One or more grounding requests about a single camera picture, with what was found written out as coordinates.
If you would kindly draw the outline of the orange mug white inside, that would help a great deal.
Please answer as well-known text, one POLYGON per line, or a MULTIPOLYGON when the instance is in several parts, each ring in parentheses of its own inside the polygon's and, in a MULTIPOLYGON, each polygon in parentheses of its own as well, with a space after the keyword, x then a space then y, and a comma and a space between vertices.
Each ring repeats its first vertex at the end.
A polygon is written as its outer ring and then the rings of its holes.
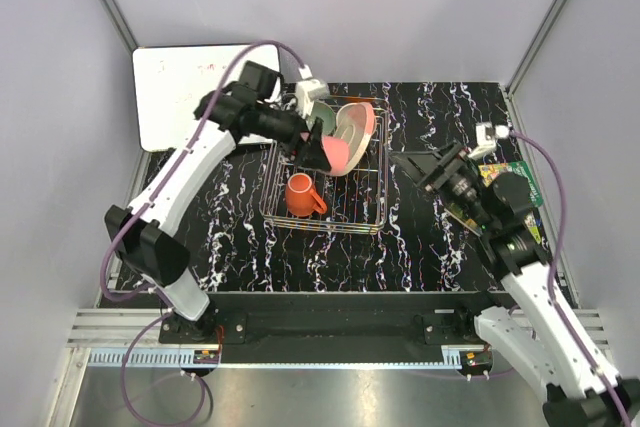
POLYGON ((296 217, 309 217, 314 213, 323 215, 327 204, 318 194, 312 178, 306 173, 295 173, 287 181, 285 189, 287 210, 296 217))

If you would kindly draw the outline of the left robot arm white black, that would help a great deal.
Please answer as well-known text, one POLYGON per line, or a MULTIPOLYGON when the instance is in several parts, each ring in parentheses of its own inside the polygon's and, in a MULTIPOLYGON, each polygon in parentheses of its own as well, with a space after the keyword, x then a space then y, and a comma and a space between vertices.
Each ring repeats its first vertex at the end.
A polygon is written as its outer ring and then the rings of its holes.
POLYGON ((315 101, 329 93, 327 84, 300 70, 295 85, 295 107, 283 110, 269 103, 279 72, 245 62, 240 76, 224 76, 216 90, 206 94, 194 111, 192 133, 176 149, 161 171, 127 207, 113 205, 105 215, 111 243, 103 260, 117 256, 146 280, 149 287, 180 317, 181 331, 196 343, 215 333, 216 319, 208 312, 210 300, 189 271, 189 250, 175 233, 186 209, 212 170, 239 142, 257 135, 320 170, 330 167, 323 150, 321 127, 306 123, 315 101))

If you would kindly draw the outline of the wire dish rack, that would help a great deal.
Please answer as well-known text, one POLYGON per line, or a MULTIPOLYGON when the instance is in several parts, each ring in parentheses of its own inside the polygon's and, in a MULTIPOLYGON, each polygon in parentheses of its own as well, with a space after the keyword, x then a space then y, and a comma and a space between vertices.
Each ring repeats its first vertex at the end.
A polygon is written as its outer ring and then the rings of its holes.
POLYGON ((296 166, 282 150, 273 145, 265 161, 266 173, 259 202, 266 222, 283 228, 375 234, 387 220, 389 105, 377 98, 364 97, 373 106, 375 130, 363 157, 348 174, 333 177, 313 169, 296 166), (286 183, 290 176, 303 172, 314 181, 327 203, 325 214, 314 213, 299 218, 288 212, 285 202, 286 183))

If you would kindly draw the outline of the green ceramic bowl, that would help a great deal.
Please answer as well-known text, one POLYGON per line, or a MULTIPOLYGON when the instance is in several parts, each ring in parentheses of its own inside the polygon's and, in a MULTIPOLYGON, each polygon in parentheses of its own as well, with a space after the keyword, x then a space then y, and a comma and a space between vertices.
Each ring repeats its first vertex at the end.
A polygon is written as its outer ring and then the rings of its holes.
POLYGON ((324 135, 331 135, 335 131, 336 113, 323 101, 314 102, 311 114, 307 121, 308 127, 312 128, 316 120, 320 120, 322 122, 322 133, 324 135))

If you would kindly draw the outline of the pink cream floral plate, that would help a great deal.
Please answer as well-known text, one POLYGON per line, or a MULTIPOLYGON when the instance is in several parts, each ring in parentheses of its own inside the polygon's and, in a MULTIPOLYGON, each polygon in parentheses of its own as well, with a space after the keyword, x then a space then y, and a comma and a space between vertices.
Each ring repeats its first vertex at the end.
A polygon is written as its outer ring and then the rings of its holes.
POLYGON ((336 114, 335 137, 346 142, 348 158, 335 176, 351 172, 364 156, 376 127, 376 116, 370 102, 349 103, 336 114))

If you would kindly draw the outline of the pink plastic cup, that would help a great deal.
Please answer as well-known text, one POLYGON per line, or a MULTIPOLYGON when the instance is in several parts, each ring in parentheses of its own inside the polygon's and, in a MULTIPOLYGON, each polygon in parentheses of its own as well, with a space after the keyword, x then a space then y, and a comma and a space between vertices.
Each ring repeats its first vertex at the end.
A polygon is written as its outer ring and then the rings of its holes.
POLYGON ((329 175, 341 177, 350 171, 348 168, 350 149, 346 141, 332 136, 323 136, 322 148, 330 165, 327 171, 329 175))

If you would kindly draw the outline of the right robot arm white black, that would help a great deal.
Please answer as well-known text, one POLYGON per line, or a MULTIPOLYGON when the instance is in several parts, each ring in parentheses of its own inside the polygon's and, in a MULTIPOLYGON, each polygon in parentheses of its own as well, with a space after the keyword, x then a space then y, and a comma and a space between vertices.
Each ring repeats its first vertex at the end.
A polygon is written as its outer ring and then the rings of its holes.
POLYGON ((639 380, 621 376, 562 294, 550 257, 525 223, 533 210, 528 180, 506 171, 486 182, 457 142, 391 158, 417 188, 460 208, 477 225, 483 265, 532 327, 526 331, 507 308, 487 301, 454 318, 457 337, 500 352, 536 393, 548 425, 631 425, 639 412, 639 380))

